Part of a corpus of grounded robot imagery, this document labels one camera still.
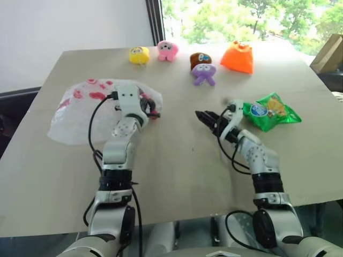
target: black cable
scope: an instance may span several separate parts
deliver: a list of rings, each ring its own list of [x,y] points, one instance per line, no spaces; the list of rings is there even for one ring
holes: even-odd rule
[[[263,250],[260,250],[258,248],[255,248],[253,246],[250,246],[250,245],[246,245],[245,243],[239,241],[237,238],[234,237],[234,235],[231,233],[231,231],[229,230],[229,225],[227,224],[227,220],[229,219],[229,217],[233,214],[236,214],[236,213],[244,213],[244,214],[247,214],[249,215],[251,218],[252,218],[252,214],[247,212],[247,211],[244,211],[244,210],[235,210],[235,211],[231,211],[230,213],[228,213],[225,217],[225,227],[226,227],[226,231],[229,233],[229,235],[232,237],[232,239],[238,243],[239,245],[247,248],[247,249],[250,249],[250,250],[255,250],[255,251],[259,251],[259,252],[263,252],[263,253],[267,253]]]
[[[231,165],[234,168],[234,170],[237,171],[238,173],[244,174],[244,175],[251,175],[251,173],[241,171],[241,170],[237,169],[236,166],[235,166],[235,157],[236,157],[236,153],[238,151],[238,146],[240,145],[241,140],[242,140],[242,138],[238,141],[238,143],[235,146],[235,150],[234,150],[234,153],[233,153],[232,159],[231,159]]]
[[[95,162],[96,167],[98,167],[100,173],[101,173],[102,169],[101,169],[101,165],[100,165],[100,163],[99,163],[99,161],[98,161],[98,158],[99,158],[100,160],[102,160],[102,153],[101,153],[99,150],[95,149],[94,146],[93,146],[93,144],[92,144],[92,124],[93,124],[93,119],[94,119],[94,116],[95,116],[97,110],[100,108],[100,106],[101,106],[103,103],[106,102],[106,100],[108,100],[108,99],[110,99],[110,98],[111,98],[111,95],[106,96],[106,97],[105,97],[103,100],[101,100],[101,102],[95,107],[95,109],[94,109],[94,111],[93,111],[93,113],[92,113],[92,116],[91,116],[90,124],[89,124],[89,126],[88,126],[88,143],[89,143],[90,148],[91,148],[91,150],[92,150],[92,152],[93,152],[93,160],[94,160],[94,162]],[[87,216],[87,213],[89,212],[91,206],[93,205],[94,200],[95,200],[95,197],[94,197],[93,200],[89,203],[89,205],[88,205],[88,207],[87,207],[87,209],[85,210],[84,215],[83,215],[83,220],[84,220],[84,223],[85,223],[86,226],[89,225],[86,216]]]
[[[134,198],[135,203],[136,203],[137,213],[138,213],[139,257],[143,257],[143,227],[141,224],[140,206],[139,206],[139,202],[138,202],[138,198],[137,198],[137,195],[135,193],[135,190],[133,189],[133,186],[131,186],[131,189],[132,189],[132,194],[133,194],[133,198]]]
[[[220,123],[221,123],[221,120],[222,120],[222,118],[223,118],[223,115],[224,115],[224,113],[225,113],[227,110],[228,110],[228,108],[226,108],[226,109],[220,114],[220,116],[219,116],[219,118],[218,118],[218,121],[217,121],[216,137],[217,137],[218,145],[219,145],[220,149],[222,150],[222,152],[224,153],[224,155],[225,155],[231,162],[236,163],[237,165],[239,165],[239,166],[241,166],[241,167],[246,168],[247,170],[249,170],[249,167],[248,167],[248,166],[246,166],[246,165],[244,165],[244,164],[242,164],[242,163],[240,163],[240,162],[238,162],[238,161],[235,161],[233,157],[230,157],[230,156],[227,154],[227,152],[224,150],[223,145],[222,145],[221,142],[220,142],[220,134],[219,134],[220,131],[219,131],[219,127],[220,127]],[[243,171],[237,170],[234,166],[233,166],[233,168],[234,168],[236,171],[238,171],[239,173],[243,173],[243,174],[245,174],[245,175],[250,175],[250,173],[247,173],[247,172],[243,172]]]
[[[99,163],[99,161],[98,161],[98,158],[99,158],[99,157],[97,156],[96,151],[94,151],[94,152],[93,152],[93,160],[94,160],[94,162],[95,162],[96,166],[98,167],[98,169],[99,169],[99,171],[100,171],[100,174],[101,174],[102,168],[101,168],[101,165],[100,165],[100,163]]]
[[[94,146],[93,146],[93,144],[92,144],[92,137],[91,137],[91,135],[92,135],[92,124],[93,124],[93,119],[94,119],[94,116],[95,116],[97,110],[100,108],[100,106],[101,106],[103,103],[105,103],[106,100],[108,100],[108,99],[110,99],[110,98],[111,98],[111,95],[108,95],[108,96],[106,96],[103,100],[101,100],[101,102],[95,107],[95,109],[94,109],[94,111],[93,111],[93,113],[92,113],[91,120],[90,120],[90,125],[89,125],[89,127],[88,127],[88,143],[89,143],[89,145],[90,145],[90,147],[91,147],[92,152],[95,152],[95,151],[96,151],[95,148],[94,148]]]
[[[90,205],[88,205],[87,209],[86,209],[85,212],[84,212],[83,220],[84,220],[84,224],[85,224],[86,226],[89,225],[89,223],[88,223],[88,221],[87,221],[87,219],[86,219],[86,215],[87,215],[88,211],[90,210],[91,206],[93,205],[94,200],[95,200],[95,197],[93,197],[93,200],[91,201]]]

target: pink plush toy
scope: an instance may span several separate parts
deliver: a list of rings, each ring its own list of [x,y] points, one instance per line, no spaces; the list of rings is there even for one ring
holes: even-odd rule
[[[159,50],[160,61],[167,60],[172,62],[178,52],[178,47],[176,44],[164,40],[158,43],[157,49]]]

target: snack package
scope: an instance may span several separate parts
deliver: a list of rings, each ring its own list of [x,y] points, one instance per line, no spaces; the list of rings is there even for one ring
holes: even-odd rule
[[[272,93],[255,103],[244,103],[243,113],[264,132],[277,124],[301,122],[299,115],[285,105],[277,93]]]

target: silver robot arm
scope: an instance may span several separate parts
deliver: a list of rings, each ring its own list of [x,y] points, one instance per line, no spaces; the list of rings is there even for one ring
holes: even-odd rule
[[[122,119],[103,148],[100,187],[90,214],[88,236],[74,242],[58,257],[113,257],[131,242],[135,209],[128,203],[132,198],[136,148],[149,116],[159,114],[154,102],[145,98],[137,86],[117,86],[116,90]]]
[[[235,100],[219,116],[211,111],[196,111],[198,119],[220,140],[228,141],[243,155],[250,168],[255,188],[253,228],[257,241],[280,256],[343,256],[343,249],[316,237],[303,237],[298,216],[284,191],[278,154],[265,147],[260,139],[238,125],[243,117],[243,101]]]

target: purple plush toy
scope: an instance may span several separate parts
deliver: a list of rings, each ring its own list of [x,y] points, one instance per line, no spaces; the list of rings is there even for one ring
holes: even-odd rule
[[[199,86],[203,81],[207,80],[211,86],[214,86],[215,82],[212,76],[216,71],[216,68],[212,64],[200,63],[196,65],[192,70],[192,74],[197,77],[194,81],[194,85]]]

